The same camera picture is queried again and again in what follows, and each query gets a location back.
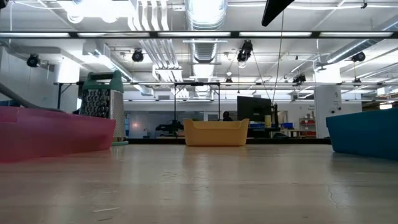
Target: black monitor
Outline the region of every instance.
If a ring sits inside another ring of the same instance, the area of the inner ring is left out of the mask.
[[[266,10],[262,16],[262,25],[268,26],[294,0],[267,0]]]
[[[250,119],[251,121],[264,122],[266,115],[272,115],[272,102],[270,99],[238,96],[238,120]]]

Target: pink bin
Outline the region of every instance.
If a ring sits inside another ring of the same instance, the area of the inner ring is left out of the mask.
[[[107,150],[115,120],[0,106],[0,162]]]

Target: concrete floor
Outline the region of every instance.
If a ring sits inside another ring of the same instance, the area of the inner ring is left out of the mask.
[[[397,223],[398,162],[323,145],[126,146],[0,166],[0,223]]]

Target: yellow bin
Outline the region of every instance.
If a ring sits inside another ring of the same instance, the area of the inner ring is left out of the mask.
[[[184,120],[185,143],[188,146],[244,146],[249,120],[192,121]]]

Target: teal plastic bin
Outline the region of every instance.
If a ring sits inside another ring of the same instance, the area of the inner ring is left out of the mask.
[[[326,119],[335,152],[398,160],[398,108]]]

